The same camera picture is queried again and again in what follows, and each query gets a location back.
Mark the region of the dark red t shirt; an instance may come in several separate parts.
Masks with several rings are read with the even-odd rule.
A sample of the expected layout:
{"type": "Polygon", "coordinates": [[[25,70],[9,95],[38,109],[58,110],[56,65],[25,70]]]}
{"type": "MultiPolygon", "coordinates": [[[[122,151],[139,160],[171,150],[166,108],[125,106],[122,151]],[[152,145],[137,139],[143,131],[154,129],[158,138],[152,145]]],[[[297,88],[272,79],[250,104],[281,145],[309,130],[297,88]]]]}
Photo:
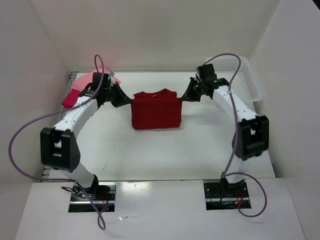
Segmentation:
{"type": "Polygon", "coordinates": [[[131,125],[135,130],[179,128],[182,122],[182,100],[177,92],[135,93],[131,103],[131,125]]]}

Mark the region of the light pink t shirt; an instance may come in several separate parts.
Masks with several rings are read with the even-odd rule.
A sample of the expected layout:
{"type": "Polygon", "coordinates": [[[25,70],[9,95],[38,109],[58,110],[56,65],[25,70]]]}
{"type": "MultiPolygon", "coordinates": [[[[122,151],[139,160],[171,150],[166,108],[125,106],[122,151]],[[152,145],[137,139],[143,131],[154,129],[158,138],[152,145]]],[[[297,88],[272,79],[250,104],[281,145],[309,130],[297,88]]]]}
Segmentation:
{"type": "MultiPolygon", "coordinates": [[[[87,84],[91,83],[92,80],[93,80],[93,74],[96,73],[97,70],[93,70],[91,72],[88,72],[88,73],[85,73],[83,75],[81,75],[80,77],[76,77],[76,80],[74,80],[71,84],[71,88],[72,89],[75,89],[75,90],[78,90],[78,91],[82,91],[86,86],[87,84]]],[[[104,74],[109,74],[109,70],[104,68],[104,74]]],[[[120,80],[117,78],[117,77],[114,77],[113,80],[116,82],[116,83],[121,83],[120,80]]]]}

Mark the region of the magenta red t shirt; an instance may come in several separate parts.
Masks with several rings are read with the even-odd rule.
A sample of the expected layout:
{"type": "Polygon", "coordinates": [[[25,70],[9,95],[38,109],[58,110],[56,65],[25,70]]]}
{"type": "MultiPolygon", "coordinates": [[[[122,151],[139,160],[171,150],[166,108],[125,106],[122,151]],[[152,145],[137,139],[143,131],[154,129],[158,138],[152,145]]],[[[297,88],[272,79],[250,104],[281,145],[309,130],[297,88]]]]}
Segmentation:
{"type": "Polygon", "coordinates": [[[63,108],[64,109],[73,108],[78,100],[80,93],[81,92],[79,90],[72,89],[61,103],[63,108]]]}

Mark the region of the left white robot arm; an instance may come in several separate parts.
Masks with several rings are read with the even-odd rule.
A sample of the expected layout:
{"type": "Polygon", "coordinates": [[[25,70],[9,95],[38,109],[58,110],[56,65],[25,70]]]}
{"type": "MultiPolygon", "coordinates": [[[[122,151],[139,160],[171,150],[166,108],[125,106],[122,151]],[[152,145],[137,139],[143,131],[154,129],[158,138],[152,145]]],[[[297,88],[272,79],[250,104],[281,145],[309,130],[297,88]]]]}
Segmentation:
{"type": "Polygon", "coordinates": [[[118,108],[132,103],[132,100],[113,75],[95,72],[91,83],[79,94],[75,105],[67,109],[64,118],[40,132],[41,163],[80,184],[82,194],[89,200],[96,199],[103,189],[98,177],[81,163],[77,137],[87,121],[107,102],[118,108]]]}

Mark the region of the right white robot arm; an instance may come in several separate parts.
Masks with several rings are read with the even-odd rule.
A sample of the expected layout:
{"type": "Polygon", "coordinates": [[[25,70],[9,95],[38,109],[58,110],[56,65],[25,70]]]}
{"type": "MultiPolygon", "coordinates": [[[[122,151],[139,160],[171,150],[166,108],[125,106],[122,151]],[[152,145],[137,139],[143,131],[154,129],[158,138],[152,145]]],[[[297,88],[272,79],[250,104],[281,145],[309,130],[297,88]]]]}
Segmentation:
{"type": "Polygon", "coordinates": [[[232,196],[244,181],[243,163],[269,148],[269,119],[248,108],[232,91],[231,83],[217,77],[213,64],[201,65],[181,97],[184,102],[200,102],[202,96],[208,96],[235,122],[231,156],[219,180],[219,191],[225,197],[232,196]]]}

